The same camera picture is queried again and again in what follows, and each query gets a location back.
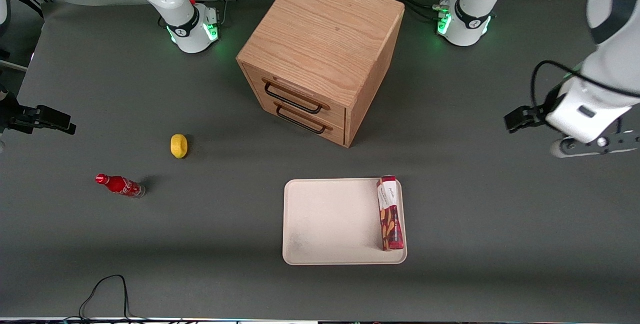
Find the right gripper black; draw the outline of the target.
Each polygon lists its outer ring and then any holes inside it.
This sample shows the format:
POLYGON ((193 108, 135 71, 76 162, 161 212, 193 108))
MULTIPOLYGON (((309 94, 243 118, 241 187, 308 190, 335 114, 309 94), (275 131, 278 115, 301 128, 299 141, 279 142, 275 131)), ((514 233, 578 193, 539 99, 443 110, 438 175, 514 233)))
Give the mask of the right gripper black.
POLYGON ((11 92, 1 92, 0 99, 1 132, 5 130, 33 132, 35 128, 57 130, 68 135, 74 135, 76 132, 77 126, 71 122, 71 116, 68 114, 48 106, 32 108, 20 105, 11 92))

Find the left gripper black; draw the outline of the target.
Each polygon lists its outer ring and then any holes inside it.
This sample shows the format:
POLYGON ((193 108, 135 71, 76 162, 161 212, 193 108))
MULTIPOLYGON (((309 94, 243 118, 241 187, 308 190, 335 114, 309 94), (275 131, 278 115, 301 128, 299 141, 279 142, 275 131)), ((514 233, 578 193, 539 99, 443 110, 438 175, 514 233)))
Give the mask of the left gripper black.
POLYGON ((503 117, 505 128, 509 134, 526 128, 550 126, 547 115, 558 105, 561 87, 554 87, 545 97, 544 102, 537 106, 519 106, 503 117))

